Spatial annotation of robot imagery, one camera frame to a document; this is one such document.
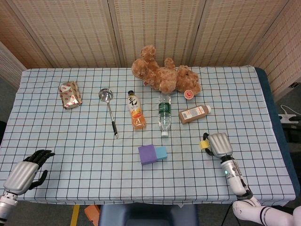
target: silver robot hand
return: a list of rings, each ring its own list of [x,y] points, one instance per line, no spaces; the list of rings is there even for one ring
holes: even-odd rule
[[[4,225],[10,213],[17,205],[18,195],[40,186],[46,179],[45,170],[37,181],[33,182],[38,170],[48,158],[54,156],[50,150],[38,150],[19,162],[4,183],[5,194],[0,198],[0,226]]]

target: table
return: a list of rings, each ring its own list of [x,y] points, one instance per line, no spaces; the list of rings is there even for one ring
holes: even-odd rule
[[[280,135],[274,134],[255,68],[192,70],[200,74],[202,91],[190,101],[182,93],[172,93],[169,138],[161,138],[158,127],[159,92],[134,78],[130,68],[24,71],[0,148],[0,187],[16,163],[46,148],[56,153],[42,167],[49,170],[47,179],[21,199],[72,204],[229,203],[236,197],[228,189],[220,160],[199,148],[204,132],[226,132],[255,197],[264,204],[293,200],[290,176],[293,181],[296,176],[292,172],[289,176],[285,167],[284,153],[279,151],[284,144],[277,142]],[[58,87],[72,80],[78,81],[83,104],[65,110]],[[110,104],[119,139],[114,138],[106,104],[98,98],[102,88],[114,93]],[[143,131],[134,131],[131,125],[129,90],[141,99],[147,121]],[[212,113],[180,124],[179,110],[199,104],[210,105]],[[138,147],[149,144],[164,145],[167,160],[141,166]]]

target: metal ladle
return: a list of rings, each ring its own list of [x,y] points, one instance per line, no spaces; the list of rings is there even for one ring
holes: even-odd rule
[[[108,109],[109,109],[109,112],[110,112],[110,115],[111,115],[111,120],[112,120],[112,126],[113,126],[113,130],[114,130],[114,135],[116,138],[118,138],[118,133],[117,133],[117,128],[116,128],[116,124],[115,124],[115,121],[114,121],[114,118],[113,118],[113,114],[112,114],[112,110],[111,110],[111,107],[110,107],[110,100],[113,99],[113,93],[110,89],[102,89],[99,94],[99,99],[101,101],[104,101],[107,103],[108,105]]]

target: robotic arm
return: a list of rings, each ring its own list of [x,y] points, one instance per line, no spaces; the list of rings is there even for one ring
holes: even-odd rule
[[[45,181],[47,170],[42,173],[40,179],[33,182],[41,166],[54,155],[50,150],[38,150],[16,165],[3,185],[6,192],[0,198],[0,226],[6,223],[10,213],[17,205],[18,195],[40,186]]]
[[[244,181],[237,161],[232,157],[232,147],[225,133],[203,136],[202,148],[211,155],[221,159],[221,166],[228,184],[237,196],[233,203],[233,212],[238,219],[249,220],[265,226],[299,226],[301,225],[301,207],[294,210],[293,216],[268,206],[261,206]]]

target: snack package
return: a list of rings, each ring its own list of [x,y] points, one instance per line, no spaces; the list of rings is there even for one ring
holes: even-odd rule
[[[65,82],[59,87],[63,108],[71,109],[80,106],[82,101],[76,81]]]

